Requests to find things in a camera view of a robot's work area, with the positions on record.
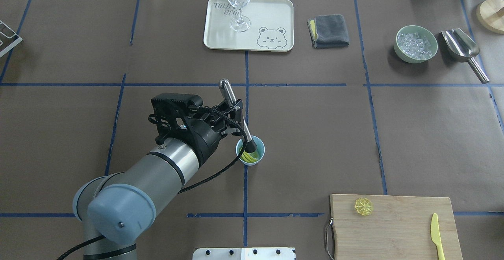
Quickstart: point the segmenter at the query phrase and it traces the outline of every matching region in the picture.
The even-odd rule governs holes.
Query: bear drawing
[[[287,39],[285,39],[285,29],[282,27],[279,27],[276,30],[268,30],[266,27],[260,28],[257,44],[261,47],[261,49],[283,49],[287,45]]]

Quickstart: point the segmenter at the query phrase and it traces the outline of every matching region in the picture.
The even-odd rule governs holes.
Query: knife
[[[439,221],[437,220],[436,213],[432,214],[432,221],[430,222],[430,238],[437,246],[437,259],[445,260],[445,253],[441,245],[441,234],[439,233]]]

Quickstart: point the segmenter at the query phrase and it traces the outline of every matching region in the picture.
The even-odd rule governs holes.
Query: brown table
[[[0,0],[24,39],[0,58],[0,258],[51,259],[82,242],[72,198],[153,148],[150,99],[195,93],[212,106],[224,77],[266,156],[176,197],[138,239],[139,259],[242,246],[328,259],[331,193],[450,197],[464,258],[502,258],[504,214],[489,212],[504,210],[504,41],[477,22],[483,0],[291,0],[285,53],[209,50],[207,1]],[[306,20],[336,13],[350,46],[314,50]],[[392,44],[409,24],[473,34],[490,84],[441,39],[430,61],[402,62]],[[191,183],[231,161],[236,140]]]

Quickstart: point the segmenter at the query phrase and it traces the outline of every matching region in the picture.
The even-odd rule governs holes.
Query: folded towel
[[[316,16],[308,19],[311,43],[314,48],[333,48],[348,46],[350,39],[342,15]]]

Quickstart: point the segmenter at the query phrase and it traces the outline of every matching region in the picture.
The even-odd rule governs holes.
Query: wooden cutting board
[[[374,206],[370,215],[355,210],[358,198]],[[437,260],[430,239],[432,214],[446,260],[462,260],[449,198],[331,194],[336,260]]]

